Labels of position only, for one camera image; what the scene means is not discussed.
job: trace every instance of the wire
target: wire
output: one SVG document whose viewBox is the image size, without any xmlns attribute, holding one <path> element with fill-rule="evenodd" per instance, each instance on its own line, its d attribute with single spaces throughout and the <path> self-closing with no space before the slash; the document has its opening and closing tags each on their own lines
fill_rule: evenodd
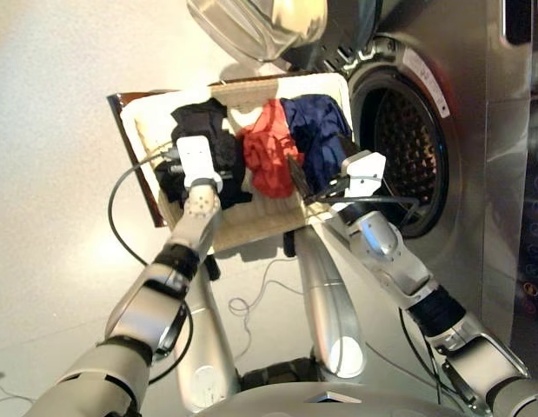
<svg viewBox="0 0 538 417">
<path fill-rule="evenodd" d="M 110 229 L 112 230 L 112 233 L 116 237 L 116 239 L 120 242 L 120 244 L 123 246 L 124 249 L 128 251 L 130 255 L 132 255 L 139 263 L 141 263 L 144 267 L 147 266 L 147 262 L 139 256 L 130 246 L 126 243 L 126 241 L 120 236 L 118 233 L 118 229 L 116 228 L 116 224 L 114 224 L 114 217 L 112 214 L 112 208 L 114 205 L 114 197 L 116 197 L 116 192 L 122 185 L 122 182 L 131 174 L 136 172 L 139 168 L 141 168 L 145 163 L 154 161 L 156 158 L 160 158 L 163 156 L 164 153 L 156 154 L 153 156 L 148 156 L 147 158 L 141 160 L 140 162 L 136 163 L 134 166 L 132 166 L 130 169 L 125 171 L 122 175 L 120 175 L 120 178 L 118 178 L 118 181 L 114 184 L 114 187 L 112 188 L 112 191 L 110 191 L 110 198 L 109 198 L 109 206 L 108 206 L 108 215 L 109 215 L 109 225 Z"/>
<path fill-rule="evenodd" d="M 337 202 L 376 202 L 385 204 L 410 204 L 409 210 L 400 222 L 399 228 L 402 228 L 409 219 L 413 217 L 419 208 L 419 200 L 414 197 L 397 197 L 388 195 L 372 195 L 366 197 L 323 197 L 318 202 L 337 203 Z"/>
<path fill-rule="evenodd" d="M 172 365 L 170 365 L 165 371 L 162 371 L 159 375 L 152 378 L 149 381 L 150 386 L 153 385 L 154 383 L 160 381 L 162 378 L 164 378 L 166 375 L 168 375 L 170 372 L 172 372 L 174 369 L 176 369 L 176 367 L 180 364 L 180 362 L 182 362 L 183 358 L 188 353 L 189 346 L 191 346 L 191 339 L 193 338 L 193 317 L 192 317 L 193 314 L 191 313 L 191 310 L 189 309 L 188 303 L 185 300 L 183 300 L 182 303 L 183 303 L 183 307 L 185 308 L 185 314 L 188 317 L 188 321 L 189 321 L 188 340 L 185 342 L 185 346 L 183 347 L 183 351 L 178 356 L 178 359 L 176 359 L 174 361 L 174 363 Z"/>
<path fill-rule="evenodd" d="M 240 352 L 234 357 L 234 361 L 238 361 L 239 359 L 241 359 L 246 353 L 248 353 L 249 348 L 251 347 L 253 336 L 251 334 L 251 330 L 249 329 L 249 318 L 251 316 L 251 312 L 261 302 L 269 284 L 276 284 L 280 287 L 287 289 L 288 291 L 291 291 L 294 294 L 303 295 L 301 291 L 297 291 L 296 289 L 293 289 L 292 287 L 289 287 L 280 281 L 267 280 L 267 275 L 269 273 L 270 267 L 272 267 L 275 263 L 292 261 L 295 261 L 295 259 L 274 259 L 269 262 L 269 265 L 267 265 L 267 267 L 265 268 L 265 272 L 262 275 L 262 284 L 261 289 L 259 290 L 259 294 L 257 294 L 257 297 L 250 304 L 247 303 L 242 297 L 233 297 L 228 301 L 228 310 L 230 311 L 230 313 L 232 313 L 236 317 L 243 317 L 243 330 L 245 330 L 245 333 L 248 335 L 248 342 L 245 348 L 242 350 L 242 352 Z"/>
<path fill-rule="evenodd" d="M 6 389 L 4 389 L 4 387 L 2 387 L 2 385 L 0 385 L 0 391 L 2 391 L 4 393 L 4 395 L 7 395 L 4 398 L 0 398 L 0 402 L 4 402 L 4 401 L 8 401 L 8 400 L 24 400 L 24 401 L 29 402 L 31 405 L 35 404 L 34 399 L 32 399 L 30 397 L 25 397 L 25 396 L 19 395 L 19 394 L 13 394 L 10 391 L 6 391 Z"/>
<path fill-rule="evenodd" d="M 163 146 L 168 145 L 169 142 L 166 142 L 162 145 L 159 145 L 155 148 L 155 150 L 160 149 Z M 120 242 L 120 244 L 123 246 L 124 249 L 128 251 L 130 255 L 132 255 L 139 263 L 141 263 L 144 267 L 148 265 L 148 263 L 139 256 L 130 246 L 125 242 L 125 240 L 120 236 L 118 233 L 118 230 L 116 228 L 116 224 L 114 223 L 114 216 L 113 216 L 113 205 L 114 205 L 114 198 L 116 197 L 116 192 L 122 185 L 123 181 L 130 176 L 132 173 L 137 171 L 140 167 L 142 167 L 145 163 L 154 161 L 157 158 L 160 158 L 162 156 L 166 156 L 167 152 L 160 152 L 158 154 L 148 156 L 145 159 L 141 160 L 140 162 L 133 165 L 131 168 L 126 170 L 122 175 L 120 175 L 120 178 L 116 181 L 114 184 L 114 187 L 112 188 L 112 191 L 110 192 L 110 198 L 109 198 L 109 206 L 108 206 L 108 216 L 109 216 L 109 225 L 110 229 L 112 230 L 112 233 L 117 238 L 117 240 Z M 185 346 L 183 347 L 182 353 L 178 356 L 178 358 L 174 361 L 172 365 L 170 365 L 166 370 L 161 372 L 158 376 L 152 378 L 149 381 L 149 385 L 153 385 L 154 383 L 160 381 L 162 378 L 164 378 L 166 375 L 168 375 L 170 372 L 172 372 L 179 364 L 182 362 L 184 356 L 188 353 L 189 346 L 191 345 L 191 339 L 193 338 L 193 317 L 191 314 L 191 310 L 189 310 L 188 303 L 185 300 L 182 300 L 183 308 L 185 309 L 186 317 L 189 321 L 189 334 L 188 334 L 188 340 L 185 343 Z"/>
<path fill-rule="evenodd" d="M 415 380 L 418 380 L 420 383 L 425 384 L 428 387 L 435 388 L 435 384 L 433 384 L 431 382 L 428 382 L 428 381 L 425 381 L 421 376 L 416 375 L 413 372 L 408 371 L 405 367 L 402 367 L 401 365 L 398 365 L 397 363 L 393 362 L 391 359 L 387 358 L 384 354 L 379 352 L 375 347 L 373 347 L 368 342 L 365 342 L 365 345 L 367 346 L 367 348 L 369 350 L 371 350 L 374 354 L 376 354 L 383 361 L 387 362 L 390 366 L 395 367 L 396 369 L 398 369 L 402 373 L 406 374 L 407 376 L 410 376 L 410 377 L 414 378 Z M 465 413 L 465 409 L 460 405 L 460 403 L 455 399 L 455 397 L 453 395 L 451 395 L 448 392 L 444 393 L 444 395 L 446 395 L 452 402 L 454 402 L 455 405 L 458 407 L 458 409 L 460 411 Z"/>
<path fill-rule="evenodd" d="M 411 348 L 412 352 L 414 353 L 415 358 L 417 359 L 417 361 L 419 361 L 420 365 L 422 366 L 423 370 L 427 373 L 427 375 L 430 376 L 431 378 L 433 378 L 436 381 L 435 375 L 433 374 L 431 369 L 428 367 L 428 365 L 425 363 L 425 361 L 423 360 L 423 358 L 421 357 L 419 352 L 417 352 L 417 349 L 415 348 L 414 342 L 411 340 L 411 337 L 409 336 L 408 330 L 406 329 L 406 323 L 404 321 L 403 311 L 400 308 L 398 308 L 398 312 L 399 312 L 399 315 L 400 315 L 400 324 L 402 325 L 402 332 L 404 333 L 404 336 L 406 336 L 406 341 L 408 341 L 409 347 Z M 451 393 L 453 395 L 459 396 L 459 394 L 453 388 L 449 387 L 448 385 L 446 385 L 446 384 L 444 384 L 444 383 L 442 383 L 440 381 L 438 381 L 438 382 L 439 382 L 442 389 L 444 389 L 445 391 L 448 391 L 449 393 Z"/>
<path fill-rule="evenodd" d="M 435 357 L 433 356 L 433 350 L 431 349 L 431 345 L 428 344 L 428 341 L 425 339 L 425 336 L 423 336 L 423 340 L 425 341 L 425 347 L 427 348 L 428 357 L 431 360 L 431 365 L 433 367 L 433 376 L 435 377 L 436 381 L 436 402 L 437 404 L 442 404 L 441 376 L 439 375 L 439 370 L 436 366 L 436 361 Z"/>
</svg>

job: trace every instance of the washing machine drum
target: washing machine drum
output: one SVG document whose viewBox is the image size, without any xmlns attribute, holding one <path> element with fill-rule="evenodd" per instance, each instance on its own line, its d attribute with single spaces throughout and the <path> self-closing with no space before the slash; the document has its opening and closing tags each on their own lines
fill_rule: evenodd
<svg viewBox="0 0 538 417">
<path fill-rule="evenodd" d="M 350 80 L 352 121 L 362 149 L 386 156 L 382 195 L 415 197 L 417 213 L 402 230 L 405 237 L 426 234 L 440 218 L 448 193 L 448 153 L 434 108 L 417 85 L 383 65 L 354 73 Z M 409 207 L 381 206 L 398 224 Z"/>
</svg>

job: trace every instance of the black cable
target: black cable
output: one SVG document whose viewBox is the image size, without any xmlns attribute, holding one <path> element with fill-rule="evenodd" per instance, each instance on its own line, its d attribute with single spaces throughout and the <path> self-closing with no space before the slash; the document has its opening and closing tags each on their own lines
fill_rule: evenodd
<svg viewBox="0 0 538 417">
<path fill-rule="evenodd" d="M 317 201 L 327 202 L 330 204 L 335 204 L 337 202 L 376 202 L 385 204 L 410 204 L 411 207 L 400 222 L 399 228 L 404 226 L 419 208 L 419 200 L 414 197 L 398 197 L 388 195 L 372 195 L 367 197 L 323 197 L 319 198 Z"/>
<path fill-rule="evenodd" d="M 435 357 L 433 356 L 433 350 L 431 349 L 431 345 L 428 344 L 428 341 L 425 339 L 425 336 L 423 336 L 423 340 L 425 341 L 425 347 L 427 348 L 428 357 L 431 360 L 431 365 L 433 366 L 433 376 L 435 377 L 436 381 L 436 402 L 437 404 L 442 404 L 441 376 L 439 375 L 439 370 L 436 366 L 436 361 Z"/>
<path fill-rule="evenodd" d="M 125 242 L 125 240 L 120 236 L 118 233 L 118 230 L 116 228 L 116 224 L 114 224 L 114 216 L 113 216 L 113 205 L 114 205 L 114 197 L 116 196 L 116 192 L 122 185 L 123 181 L 130 176 L 132 173 L 137 171 L 140 167 L 142 167 L 145 163 L 154 161 L 156 158 L 160 158 L 161 156 L 164 156 L 165 152 L 148 156 L 145 159 L 141 160 L 139 163 L 136 163 L 131 168 L 126 170 L 122 175 L 120 175 L 120 178 L 116 181 L 116 184 L 114 184 L 114 187 L 112 188 L 112 191 L 110 192 L 110 198 L 109 198 L 109 206 L 108 206 L 108 216 L 109 216 L 109 225 L 110 229 L 112 230 L 112 233 L 117 238 L 117 240 L 120 242 L 120 244 L 123 246 L 124 249 L 128 251 L 130 255 L 132 255 L 139 263 L 141 263 L 144 267 L 148 265 L 148 263 L 138 254 L 136 254 L 132 248 Z M 186 317 L 189 321 L 189 335 L 188 340 L 185 343 L 185 346 L 183 347 L 182 353 L 178 356 L 178 358 L 174 361 L 172 365 L 169 366 L 168 369 L 161 372 L 158 376 L 152 378 L 149 381 L 149 385 L 153 385 L 154 383 L 160 381 L 162 378 L 164 378 L 166 375 L 168 375 L 170 372 L 172 372 L 179 364 L 182 362 L 184 356 L 188 353 L 189 346 L 191 345 L 191 339 L 193 337 L 193 317 L 191 316 L 191 310 L 189 310 L 188 303 L 183 300 L 182 301 L 183 308 L 185 309 Z"/>
<path fill-rule="evenodd" d="M 411 337 L 409 336 L 408 330 L 406 329 L 406 323 L 404 321 L 403 311 L 400 308 L 398 308 L 398 313 L 400 315 L 400 324 L 402 325 L 402 332 L 404 333 L 404 336 L 406 336 L 406 341 L 408 341 L 409 347 L 411 348 L 412 352 L 414 353 L 415 358 L 420 363 L 420 365 L 422 366 L 423 370 L 427 373 L 427 375 L 430 376 L 431 378 L 433 378 L 434 381 L 436 381 L 436 378 L 435 378 L 433 372 L 428 367 L 428 365 L 425 363 L 425 361 L 423 360 L 423 358 L 421 357 L 421 355 L 419 354 L 419 352 L 415 348 L 414 342 L 412 342 Z M 445 391 L 448 391 L 449 393 L 451 393 L 453 395 L 456 395 L 457 397 L 460 396 L 454 389 L 452 389 L 448 385 L 444 384 L 441 381 L 438 381 L 438 382 L 440 383 L 441 388 L 444 389 Z"/>
<path fill-rule="evenodd" d="M 183 358 L 188 353 L 189 346 L 191 345 L 191 339 L 193 338 L 193 317 L 191 314 L 191 310 L 189 309 L 188 303 L 185 300 L 183 300 L 182 303 L 183 303 L 183 307 L 185 308 L 185 314 L 188 317 L 188 321 L 189 321 L 188 340 L 185 342 L 183 351 L 178 356 L 178 359 L 176 359 L 174 363 L 168 367 L 168 369 L 166 369 L 165 371 L 162 371 L 155 378 L 152 378 L 151 380 L 149 380 L 149 385 L 153 385 L 154 383 L 160 381 L 162 378 L 164 378 L 166 375 L 168 375 L 170 372 L 176 369 L 176 367 L 180 364 L 180 362 L 182 362 Z"/>
<path fill-rule="evenodd" d="M 110 198 L 109 198 L 109 206 L 108 206 L 108 214 L 109 214 L 109 225 L 110 225 L 110 229 L 112 230 L 112 233 L 114 234 L 114 236 L 116 237 L 116 239 L 120 242 L 120 244 L 123 246 L 124 249 L 126 249 L 128 251 L 128 253 L 130 255 L 132 255 L 139 263 L 141 263 L 144 267 L 147 266 L 147 262 L 141 257 L 139 256 L 138 254 L 136 254 L 132 248 L 130 248 L 130 246 L 128 246 L 128 244 L 125 242 L 125 240 L 120 236 L 120 234 L 118 233 L 118 230 L 116 228 L 116 225 L 114 224 L 114 218 L 113 218 L 113 215 L 112 215 L 112 207 L 113 207 L 113 204 L 114 204 L 114 197 L 116 196 L 116 192 L 118 191 L 118 189 L 120 188 L 120 185 L 122 185 L 122 182 L 128 177 L 130 176 L 132 173 L 134 173 L 135 171 L 137 171 L 139 168 L 141 168 L 142 165 L 144 165 L 145 163 L 148 163 L 148 162 L 151 162 L 153 160 L 155 160 L 156 158 L 160 158 L 161 156 L 163 156 L 163 154 L 156 154 L 156 155 L 153 155 L 153 156 L 149 156 L 145 159 L 143 159 L 142 161 L 140 161 L 139 163 L 135 164 L 134 166 L 132 166 L 130 169 L 128 169 L 127 171 L 125 171 L 122 175 L 120 175 L 120 178 L 118 178 L 118 181 L 116 181 L 116 184 L 114 184 L 114 187 L 112 188 L 112 191 L 110 191 Z"/>
</svg>

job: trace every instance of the washing machine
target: washing machine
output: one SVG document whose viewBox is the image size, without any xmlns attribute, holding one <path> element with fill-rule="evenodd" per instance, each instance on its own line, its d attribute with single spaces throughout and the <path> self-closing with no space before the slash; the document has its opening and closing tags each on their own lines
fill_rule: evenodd
<svg viewBox="0 0 538 417">
<path fill-rule="evenodd" d="M 255 12 L 273 10 L 274 22 L 275 1 L 251 3 Z M 258 48 L 268 60 L 282 56 L 292 70 L 348 79 L 355 139 L 387 157 L 381 192 L 420 201 L 403 230 L 408 246 L 510 343 L 528 154 L 531 2 L 326 3 L 326 16 L 313 13 L 299 47 L 287 31 L 266 36 L 262 19 L 243 19 L 240 30 L 258 39 L 250 55 Z M 229 30 L 219 43 L 228 44 Z M 247 49 L 239 44 L 246 38 L 237 30 L 234 46 Z M 379 209 L 392 222 L 407 210 Z"/>
</svg>

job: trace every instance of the navy blue clothing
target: navy blue clothing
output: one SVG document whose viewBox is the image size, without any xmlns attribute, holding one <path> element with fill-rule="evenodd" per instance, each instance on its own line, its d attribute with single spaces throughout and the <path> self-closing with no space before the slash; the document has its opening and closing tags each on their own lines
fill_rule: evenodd
<svg viewBox="0 0 538 417">
<path fill-rule="evenodd" d="M 281 103 L 296 147 L 305 154 L 303 171 L 309 186 L 318 193 L 340 173 L 346 159 L 340 136 L 351 140 L 352 131 L 332 97 L 308 94 L 283 98 Z"/>
</svg>

